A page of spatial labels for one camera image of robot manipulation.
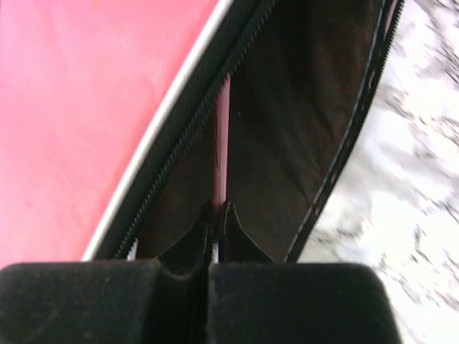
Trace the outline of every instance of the black foam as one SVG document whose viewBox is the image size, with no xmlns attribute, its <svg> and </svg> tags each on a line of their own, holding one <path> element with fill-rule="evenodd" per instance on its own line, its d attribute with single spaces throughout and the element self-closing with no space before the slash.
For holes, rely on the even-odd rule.
<svg viewBox="0 0 459 344">
<path fill-rule="evenodd" d="M 202 340 L 210 205 L 158 259 L 17 264 L 0 272 L 0 343 Z"/>
<path fill-rule="evenodd" d="M 352 264 L 218 264 L 209 342 L 399 344 L 384 288 Z"/>
</svg>

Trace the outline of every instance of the white marble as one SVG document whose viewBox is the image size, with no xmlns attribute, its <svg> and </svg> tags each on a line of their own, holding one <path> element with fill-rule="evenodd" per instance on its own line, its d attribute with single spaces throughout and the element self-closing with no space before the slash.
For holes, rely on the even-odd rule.
<svg viewBox="0 0 459 344">
<path fill-rule="evenodd" d="M 359 142 L 303 251 L 382 279 L 405 343 L 459 343 L 459 0 L 407 0 Z"/>
</svg>

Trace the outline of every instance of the bag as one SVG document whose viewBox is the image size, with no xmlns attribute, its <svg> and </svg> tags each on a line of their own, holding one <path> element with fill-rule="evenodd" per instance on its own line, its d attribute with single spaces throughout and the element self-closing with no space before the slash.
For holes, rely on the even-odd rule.
<svg viewBox="0 0 459 344">
<path fill-rule="evenodd" d="M 212 197 L 294 262 L 358 138 L 401 0 L 43 0 L 0 11 L 0 266 L 156 257 Z"/>
</svg>

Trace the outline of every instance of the white piping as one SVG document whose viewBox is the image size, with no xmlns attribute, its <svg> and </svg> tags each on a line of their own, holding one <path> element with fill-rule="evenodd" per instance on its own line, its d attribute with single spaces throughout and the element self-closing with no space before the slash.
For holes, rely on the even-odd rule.
<svg viewBox="0 0 459 344">
<path fill-rule="evenodd" d="M 128 193 L 134 178 L 136 177 L 139 168 L 141 167 L 147 153 L 150 151 L 155 139 L 158 137 L 172 107 L 176 103 L 186 83 L 191 77 L 192 72 L 198 65 L 202 55 L 209 46 L 215 32 L 218 30 L 220 24 L 225 18 L 227 12 L 230 10 L 234 0 L 219 0 L 214 8 L 214 11 L 210 15 L 209 20 L 204 25 L 201 33 L 199 34 L 194 46 L 191 48 L 185 62 L 181 66 L 177 76 L 172 82 L 169 90 L 166 93 L 163 101 L 159 105 L 156 114 L 153 116 L 150 124 L 148 125 L 145 134 L 143 135 L 141 142 L 139 143 L 136 152 L 134 153 L 131 161 L 125 170 L 123 177 L 118 184 L 115 193 L 113 194 L 110 202 L 108 203 L 107 209 L 105 210 L 100 222 L 95 230 L 95 233 L 87 246 L 87 249 L 82 257 L 83 261 L 93 260 L 100 245 L 102 244 L 105 235 L 107 234 L 110 225 L 118 213 L 118 210 L 123 203 L 126 194 Z"/>
</svg>

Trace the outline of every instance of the red fabric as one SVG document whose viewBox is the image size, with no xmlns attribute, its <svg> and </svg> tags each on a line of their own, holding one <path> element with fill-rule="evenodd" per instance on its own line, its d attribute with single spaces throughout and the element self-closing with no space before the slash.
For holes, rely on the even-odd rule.
<svg viewBox="0 0 459 344">
<path fill-rule="evenodd" d="M 79 260 L 217 0 L 2 0 L 0 267 Z"/>
</svg>

